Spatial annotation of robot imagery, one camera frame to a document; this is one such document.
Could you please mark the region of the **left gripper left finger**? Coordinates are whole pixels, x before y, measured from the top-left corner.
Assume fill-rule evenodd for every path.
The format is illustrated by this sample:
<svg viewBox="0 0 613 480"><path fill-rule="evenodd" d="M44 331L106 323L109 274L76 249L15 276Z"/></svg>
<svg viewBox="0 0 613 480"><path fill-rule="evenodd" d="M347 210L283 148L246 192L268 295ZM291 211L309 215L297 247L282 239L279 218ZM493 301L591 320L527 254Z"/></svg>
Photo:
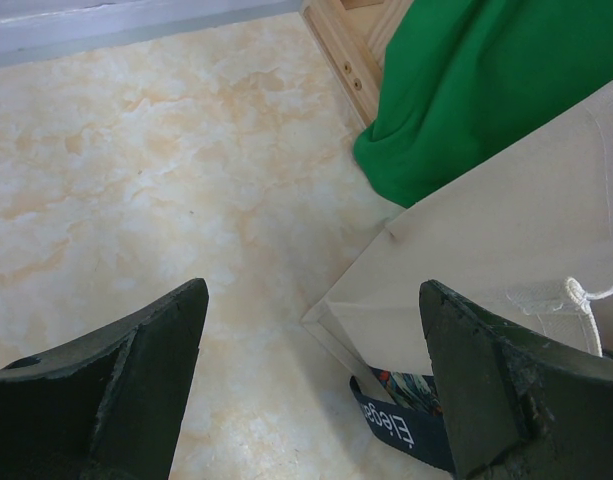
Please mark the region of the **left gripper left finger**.
<svg viewBox="0 0 613 480"><path fill-rule="evenodd" d="M166 479L209 293L150 305L0 369L0 479Z"/></svg>

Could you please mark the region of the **cream canvas tote bag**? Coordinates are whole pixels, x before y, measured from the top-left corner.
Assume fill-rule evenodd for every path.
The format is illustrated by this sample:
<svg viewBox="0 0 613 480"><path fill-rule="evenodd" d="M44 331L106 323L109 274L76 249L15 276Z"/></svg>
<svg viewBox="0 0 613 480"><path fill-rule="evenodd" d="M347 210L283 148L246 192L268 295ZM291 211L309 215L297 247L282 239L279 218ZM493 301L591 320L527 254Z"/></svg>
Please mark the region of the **cream canvas tote bag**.
<svg viewBox="0 0 613 480"><path fill-rule="evenodd" d="M303 324L373 434L451 474L419 292L613 360L613 81L387 224Z"/></svg>

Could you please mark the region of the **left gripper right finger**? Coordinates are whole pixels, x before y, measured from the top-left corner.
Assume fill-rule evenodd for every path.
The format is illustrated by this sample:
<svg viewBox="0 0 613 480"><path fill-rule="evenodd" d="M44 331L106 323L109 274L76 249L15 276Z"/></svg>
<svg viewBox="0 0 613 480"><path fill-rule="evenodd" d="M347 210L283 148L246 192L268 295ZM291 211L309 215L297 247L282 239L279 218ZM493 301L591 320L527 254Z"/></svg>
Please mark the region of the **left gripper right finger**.
<svg viewBox="0 0 613 480"><path fill-rule="evenodd" d="M613 479L612 359L435 280L419 307L458 478Z"/></svg>

